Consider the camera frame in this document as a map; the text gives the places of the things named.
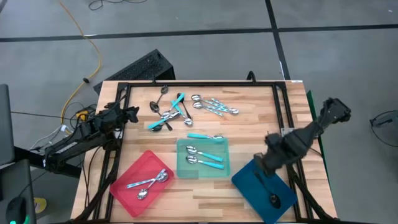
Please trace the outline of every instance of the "translucent green container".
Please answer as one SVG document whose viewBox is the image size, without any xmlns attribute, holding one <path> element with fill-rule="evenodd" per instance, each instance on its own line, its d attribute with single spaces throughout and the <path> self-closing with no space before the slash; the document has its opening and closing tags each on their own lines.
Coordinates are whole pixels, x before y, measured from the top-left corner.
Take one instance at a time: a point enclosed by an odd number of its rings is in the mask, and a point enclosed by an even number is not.
<svg viewBox="0 0 398 224">
<path fill-rule="evenodd" d="M 189 164 L 186 146 L 193 146 L 197 151 L 222 157 L 223 162 L 216 162 L 203 155 L 196 154 L 198 160 L 223 164 L 224 169 L 216 169 L 202 163 Z M 177 176 L 179 178 L 227 177 L 231 174 L 229 167 L 228 140 L 223 139 L 179 139 L 177 141 Z"/>
</svg>

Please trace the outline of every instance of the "utensil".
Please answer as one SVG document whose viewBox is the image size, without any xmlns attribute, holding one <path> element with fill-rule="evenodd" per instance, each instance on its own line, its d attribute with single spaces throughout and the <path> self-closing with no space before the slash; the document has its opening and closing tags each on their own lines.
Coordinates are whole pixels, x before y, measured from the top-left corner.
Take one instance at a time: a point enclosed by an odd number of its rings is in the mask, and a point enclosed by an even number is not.
<svg viewBox="0 0 398 224">
<path fill-rule="evenodd" d="M 159 179 L 159 177 L 165 172 L 165 169 L 162 169 L 161 172 L 159 172 L 159 174 L 157 174 L 157 176 L 155 177 L 155 179 L 149 184 L 149 186 L 146 189 L 141 189 L 139 191 L 139 193 L 137 194 L 137 198 L 138 200 L 143 200 L 144 198 L 146 198 L 148 196 L 148 190 L 149 188 L 156 182 L 157 179 Z"/>
<path fill-rule="evenodd" d="M 272 192 L 267 188 L 267 186 L 265 185 L 264 181 L 262 180 L 262 178 L 261 178 L 261 176 L 260 176 L 260 174 L 258 173 L 257 170 L 253 170 L 253 174 L 257 177 L 257 179 L 259 179 L 261 185 L 266 189 L 266 191 L 268 191 L 268 192 L 270 193 L 269 202 L 271 203 L 271 205 L 272 205 L 274 208 L 280 208 L 280 199 L 279 199 L 278 195 L 272 193 Z"/>
<path fill-rule="evenodd" d="M 214 167 L 214 168 L 217 168 L 217 169 L 224 169 L 224 165 L 216 164 L 216 163 L 213 163 L 213 162 L 200 161 L 200 160 L 198 160 L 198 158 L 196 156 L 187 156 L 187 161 L 190 164 L 195 164 L 195 163 L 199 162 L 199 163 L 202 163 L 204 165 L 208 165 L 208 166 L 211 166 L 211 167 Z"/>
<path fill-rule="evenodd" d="M 208 103 L 208 104 L 210 104 L 210 105 L 213 105 L 213 106 L 216 106 L 216 107 L 219 107 L 219 108 L 222 108 L 222 107 L 223 107 L 222 105 L 219 105 L 219 104 L 217 104 L 217 103 L 215 103 L 215 102 L 212 102 L 212 101 L 210 101 L 210 100 L 205 100 L 205 99 L 203 99 L 203 98 L 202 98 L 200 95 L 198 95 L 198 94 L 192 95 L 192 96 L 191 96 L 191 99 L 192 99 L 193 101 L 195 101 L 195 102 L 204 101 L 204 102 L 206 102 L 206 103 Z"/>
<path fill-rule="evenodd" d="M 196 108 L 196 109 L 204 108 L 204 109 L 206 109 L 206 110 L 208 110 L 208 111 L 210 111 L 210 112 L 212 112 L 212 113 L 217 114 L 218 116 L 224 116 L 222 113 L 220 113 L 220 112 L 218 112 L 218 111 L 215 111 L 215 110 L 213 110 L 213 109 L 209 109 L 209 108 L 207 108 L 207 107 L 198 106 L 198 105 L 196 105 L 195 103 L 193 103 L 192 106 L 193 106 L 194 108 Z"/>
<path fill-rule="evenodd" d="M 239 114 L 239 110 L 238 110 L 238 109 L 236 109 L 236 108 L 229 108 L 229 107 L 227 107 L 225 104 L 223 104 L 222 102 L 220 102 L 220 101 L 218 101 L 218 100 L 216 100 L 216 99 L 214 99 L 214 98 L 212 98 L 211 100 L 213 100 L 214 102 L 218 103 L 218 104 L 221 105 L 222 107 L 228 109 L 228 112 L 229 112 L 230 114 L 232 114 L 232 115 L 237 115 L 237 114 Z"/>
<path fill-rule="evenodd" d="M 172 103 L 172 106 L 170 107 L 170 109 L 168 111 L 164 112 L 162 114 L 162 116 L 165 118 L 168 118 L 170 116 L 170 111 L 174 108 L 175 105 L 177 105 L 180 102 L 180 100 L 182 98 L 184 98 L 184 96 L 185 96 L 185 93 L 181 93 L 180 97 L 178 97 L 177 100 L 174 103 Z"/>
<path fill-rule="evenodd" d="M 175 109 L 177 109 L 178 112 L 180 112 L 180 115 L 184 118 L 184 123 L 187 126 L 191 126 L 193 124 L 192 119 L 187 118 L 184 113 L 182 112 L 181 108 L 177 105 L 175 105 Z"/>
<path fill-rule="evenodd" d="M 169 88 L 167 87 L 167 85 L 162 86 L 162 89 L 160 89 L 160 93 L 161 96 L 159 97 L 159 99 L 157 99 L 156 104 L 159 103 L 159 100 L 161 99 L 161 97 L 166 94 L 169 91 Z"/>
<path fill-rule="evenodd" d="M 207 136 L 205 134 L 194 134 L 194 133 L 188 133 L 187 134 L 188 138 L 200 138 L 200 139 L 222 139 L 224 136 L 220 134 L 216 134 L 215 136 Z"/>
<path fill-rule="evenodd" d="M 157 103 L 151 101 L 151 102 L 149 103 L 149 107 L 150 107 L 150 110 L 152 110 L 152 112 L 158 113 L 159 116 L 162 117 L 162 115 L 159 113 L 160 108 L 159 108 L 159 105 L 158 105 Z M 165 124 L 166 124 L 167 128 L 169 129 L 169 131 L 173 131 L 173 128 L 168 124 L 168 122 L 165 122 Z"/>
<path fill-rule="evenodd" d="M 159 182 L 165 182 L 168 178 L 169 178 L 169 175 L 168 175 L 167 172 L 165 171 L 164 173 L 162 173 L 162 175 L 160 175 L 160 177 L 157 179 L 157 181 L 159 181 Z M 130 188 L 132 188 L 132 187 L 137 187 L 137 186 L 139 186 L 139 185 L 152 182 L 152 181 L 154 181 L 154 180 L 155 180 L 155 178 L 152 178 L 152 179 L 149 179 L 149 180 L 143 180 L 143 181 L 140 181 L 140 182 L 128 184 L 128 185 L 127 185 L 127 189 L 130 189 Z"/>
<path fill-rule="evenodd" d="M 180 114 L 180 112 L 178 112 L 178 111 L 176 111 L 176 112 L 174 112 L 172 114 L 169 114 L 169 117 L 167 117 L 167 118 L 163 117 L 160 121 L 156 121 L 155 123 L 148 125 L 147 128 L 148 129 L 155 129 L 156 126 L 162 124 L 164 121 L 167 121 L 169 119 L 174 119 L 174 117 L 176 117 L 178 114 Z"/>
<path fill-rule="evenodd" d="M 191 117 L 191 115 L 189 114 L 187 108 L 185 107 L 184 98 L 182 98 L 180 102 L 182 103 L 182 106 L 184 107 L 185 112 L 187 112 L 187 117 L 188 117 L 189 119 L 192 119 L 192 117 Z"/>
<path fill-rule="evenodd" d="M 206 105 L 203 105 L 203 103 L 201 103 L 201 102 L 193 103 L 193 107 L 196 108 L 196 109 L 208 108 L 208 109 L 212 109 L 212 110 L 219 110 L 219 111 L 222 111 L 222 112 L 229 112 L 229 110 L 226 109 L 226 108 L 220 108 L 220 107 L 216 107 L 216 106 L 206 106 Z"/>
<path fill-rule="evenodd" d="M 223 161 L 223 158 L 218 157 L 218 156 L 213 156 L 213 155 L 207 154 L 205 152 L 200 152 L 193 146 L 186 146 L 186 149 L 187 149 L 187 152 L 189 154 L 191 154 L 191 155 L 195 155 L 197 153 L 199 155 L 203 155 L 203 156 L 205 156 L 205 157 L 207 157 L 209 159 L 213 159 L 213 160 L 218 161 L 218 162 L 222 162 Z"/>
</svg>

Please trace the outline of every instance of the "yellow cable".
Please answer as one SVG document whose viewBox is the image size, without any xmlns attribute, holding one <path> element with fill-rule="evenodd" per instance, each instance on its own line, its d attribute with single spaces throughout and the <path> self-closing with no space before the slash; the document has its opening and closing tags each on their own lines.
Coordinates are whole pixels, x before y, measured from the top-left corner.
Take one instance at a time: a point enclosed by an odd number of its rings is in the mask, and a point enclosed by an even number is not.
<svg viewBox="0 0 398 224">
<path fill-rule="evenodd" d="M 61 4 L 61 6 L 63 7 L 63 9 L 68 13 L 69 17 L 70 17 L 70 18 L 74 21 L 74 23 L 76 24 L 77 28 L 78 28 L 79 31 L 80 31 L 81 36 L 82 36 L 84 39 L 90 41 L 90 43 L 93 45 L 93 47 L 95 48 L 95 50 L 96 50 L 96 52 L 97 52 L 97 54 L 98 54 L 98 67 L 97 67 L 97 69 L 88 77 L 88 79 L 90 79 L 90 78 L 94 77 L 94 76 L 99 72 L 99 70 L 101 69 L 101 65 L 102 65 L 102 55 L 101 55 L 100 51 L 98 50 L 97 46 L 94 44 L 94 42 L 93 42 L 92 40 L 90 40 L 89 38 L 87 38 L 87 37 L 84 35 L 84 33 L 83 33 L 82 29 L 80 28 L 79 24 L 76 22 L 75 18 L 70 14 L 69 10 L 62 4 L 61 0 L 60 0 L 60 4 Z M 69 99 L 67 100 L 67 102 L 66 102 L 65 105 L 63 106 L 63 108 L 62 108 L 62 113 L 61 113 L 61 117 L 62 117 L 62 118 L 61 118 L 61 124 L 63 124 L 63 116 L 65 115 L 65 109 L 66 109 L 66 107 L 68 106 L 68 104 L 69 104 L 69 102 L 72 100 L 72 98 L 76 95 L 77 91 L 78 91 L 83 85 L 84 85 L 84 82 L 82 82 L 82 83 L 78 86 L 78 88 L 72 93 L 72 95 L 70 95 Z"/>
</svg>

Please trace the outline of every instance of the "concrete floor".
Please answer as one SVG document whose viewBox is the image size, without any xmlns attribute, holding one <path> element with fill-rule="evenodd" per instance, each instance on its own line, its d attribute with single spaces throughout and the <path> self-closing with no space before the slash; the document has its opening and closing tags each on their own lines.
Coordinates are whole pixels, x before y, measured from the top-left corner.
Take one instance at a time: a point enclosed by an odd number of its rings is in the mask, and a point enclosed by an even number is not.
<svg viewBox="0 0 398 224">
<path fill-rule="evenodd" d="M 65 1 L 86 34 L 118 34 L 197 29 L 270 28 L 263 0 L 148 0 L 142 4 Z M 394 0 L 272 1 L 278 27 L 393 24 Z M 57 1 L 8 0 L 0 12 L 1 37 L 78 35 Z M 395 223 L 398 219 L 398 151 L 370 132 L 369 119 L 397 108 L 396 29 L 281 33 L 290 76 L 312 90 L 319 110 L 327 97 L 338 97 L 353 111 L 349 123 L 323 135 L 331 191 L 342 220 Z M 96 103 L 91 86 L 153 49 L 173 64 L 179 80 L 282 79 L 271 33 L 95 40 L 103 68 L 74 101 Z M 85 40 L 0 43 L 0 83 L 10 88 L 13 111 L 59 115 L 64 102 L 97 66 Z M 67 116 L 78 106 L 71 107 Z M 12 115 L 15 144 L 30 147 L 59 126 L 57 118 Z M 386 141 L 393 136 L 376 130 Z M 41 170 L 33 171 L 36 176 Z M 49 200 L 39 223 L 69 219 L 77 181 L 46 174 L 34 184 L 37 197 Z"/>
</svg>

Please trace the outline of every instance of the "white cable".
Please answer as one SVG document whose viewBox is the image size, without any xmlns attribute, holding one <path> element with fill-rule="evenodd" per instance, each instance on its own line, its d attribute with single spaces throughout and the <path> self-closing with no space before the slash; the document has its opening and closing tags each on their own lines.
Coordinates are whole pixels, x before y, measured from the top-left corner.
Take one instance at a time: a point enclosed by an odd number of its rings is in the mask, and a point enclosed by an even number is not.
<svg viewBox="0 0 398 224">
<path fill-rule="evenodd" d="M 33 149 L 33 148 L 36 146 L 36 144 L 39 143 L 41 140 L 46 139 L 46 138 L 52 136 L 53 134 L 57 133 L 57 132 L 60 130 L 61 127 L 62 127 L 62 125 L 59 126 L 59 127 L 57 127 L 56 130 L 54 130 L 53 132 L 51 132 L 51 134 L 49 134 L 48 136 L 44 136 L 44 137 L 40 138 L 39 140 L 37 140 L 37 141 L 35 142 L 35 144 L 33 144 L 33 146 L 30 147 L 29 150 Z"/>
</svg>

